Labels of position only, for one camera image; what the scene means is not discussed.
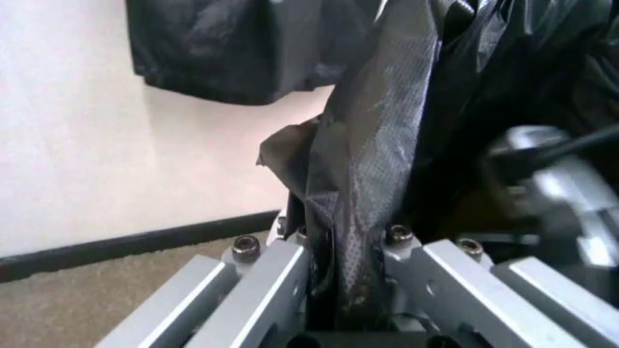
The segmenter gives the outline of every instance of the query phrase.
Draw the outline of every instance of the metal plate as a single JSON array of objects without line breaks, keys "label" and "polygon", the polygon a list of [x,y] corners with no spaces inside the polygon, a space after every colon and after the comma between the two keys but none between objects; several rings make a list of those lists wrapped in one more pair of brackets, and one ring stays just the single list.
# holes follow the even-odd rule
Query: metal plate
[{"label": "metal plate", "polygon": [[582,347],[447,240],[413,249],[398,282],[441,332],[473,328],[495,347]]},{"label": "metal plate", "polygon": [[492,273],[591,347],[619,347],[619,312],[533,257]]},{"label": "metal plate", "polygon": [[197,255],[96,346],[178,347],[236,281],[234,267]]},{"label": "metal plate", "polygon": [[186,347],[258,347],[269,330],[285,329],[304,298],[309,261],[302,246],[275,240]]}]

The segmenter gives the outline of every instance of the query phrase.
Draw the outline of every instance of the black plastic bag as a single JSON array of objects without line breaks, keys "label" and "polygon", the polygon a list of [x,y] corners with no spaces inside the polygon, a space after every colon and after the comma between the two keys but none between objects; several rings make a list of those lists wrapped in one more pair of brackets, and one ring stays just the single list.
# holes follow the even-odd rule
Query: black plastic bag
[{"label": "black plastic bag", "polygon": [[268,104],[335,83],[380,0],[127,0],[133,66],[146,83]]},{"label": "black plastic bag", "polygon": [[[315,260],[310,325],[385,328],[378,245],[390,222],[406,218],[423,241],[436,238],[472,182],[475,159],[508,128],[542,123],[577,133],[584,129],[569,126],[578,117],[568,112],[596,127],[594,109],[616,106],[612,6],[387,4],[320,118],[261,145],[260,162],[304,204]],[[616,108],[598,113],[604,122],[618,118]],[[312,313],[312,303],[323,310]],[[335,310],[324,310],[328,303]]]}]

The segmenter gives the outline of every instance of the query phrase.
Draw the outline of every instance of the white wall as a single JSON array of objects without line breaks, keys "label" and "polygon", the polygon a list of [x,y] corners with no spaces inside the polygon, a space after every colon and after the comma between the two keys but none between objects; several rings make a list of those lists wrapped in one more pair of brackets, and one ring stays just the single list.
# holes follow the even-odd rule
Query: white wall
[{"label": "white wall", "polygon": [[157,90],[132,73],[124,0],[0,2],[0,257],[282,207],[258,145],[330,91]]}]

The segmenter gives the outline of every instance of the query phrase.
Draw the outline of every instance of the black baseboard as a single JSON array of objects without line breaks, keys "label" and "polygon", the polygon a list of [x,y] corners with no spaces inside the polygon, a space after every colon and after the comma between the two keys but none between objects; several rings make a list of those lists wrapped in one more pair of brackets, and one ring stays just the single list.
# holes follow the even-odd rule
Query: black baseboard
[{"label": "black baseboard", "polygon": [[34,273],[54,272],[89,263],[155,252],[240,236],[270,229],[278,211],[198,223],[161,231],[133,234],[103,241],[0,258],[0,283],[26,278]]}]

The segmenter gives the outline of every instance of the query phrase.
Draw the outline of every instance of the beige carpet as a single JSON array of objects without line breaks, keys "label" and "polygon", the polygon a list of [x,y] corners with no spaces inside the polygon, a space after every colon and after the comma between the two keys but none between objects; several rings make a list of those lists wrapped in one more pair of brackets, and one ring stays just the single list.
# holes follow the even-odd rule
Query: beige carpet
[{"label": "beige carpet", "polygon": [[92,347],[195,254],[219,258],[232,240],[0,283],[0,347]]}]

